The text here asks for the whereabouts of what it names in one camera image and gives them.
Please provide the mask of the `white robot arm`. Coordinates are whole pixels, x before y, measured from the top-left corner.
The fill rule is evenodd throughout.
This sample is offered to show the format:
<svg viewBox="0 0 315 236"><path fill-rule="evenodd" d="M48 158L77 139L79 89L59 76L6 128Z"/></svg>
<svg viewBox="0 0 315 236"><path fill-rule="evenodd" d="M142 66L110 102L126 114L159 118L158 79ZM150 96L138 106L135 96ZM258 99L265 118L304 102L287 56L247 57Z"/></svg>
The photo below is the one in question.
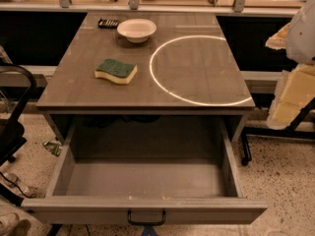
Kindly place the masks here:
<svg viewBox="0 0 315 236"><path fill-rule="evenodd" d="M284 49L287 58L297 63L279 78L269 110L268 127L282 130L315 98L315 0L307 0L288 24L268 38L266 46Z"/></svg>

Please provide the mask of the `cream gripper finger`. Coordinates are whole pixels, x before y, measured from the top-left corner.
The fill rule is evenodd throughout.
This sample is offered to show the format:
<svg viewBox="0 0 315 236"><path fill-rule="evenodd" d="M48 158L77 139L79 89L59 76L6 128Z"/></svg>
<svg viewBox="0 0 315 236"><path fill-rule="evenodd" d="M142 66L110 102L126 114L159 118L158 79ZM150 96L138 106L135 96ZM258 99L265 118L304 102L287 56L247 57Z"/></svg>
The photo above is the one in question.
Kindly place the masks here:
<svg viewBox="0 0 315 236"><path fill-rule="evenodd" d="M286 38L290 24L286 24L275 34L270 36L265 45L274 50L286 49Z"/></svg>
<svg viewBox="0 0 315 236"><path fill-rule="evenodd" d="M274 130L288 127L314 97L314 65L298 64L291 72L282 71L269 108L267 126Z"/></svg>

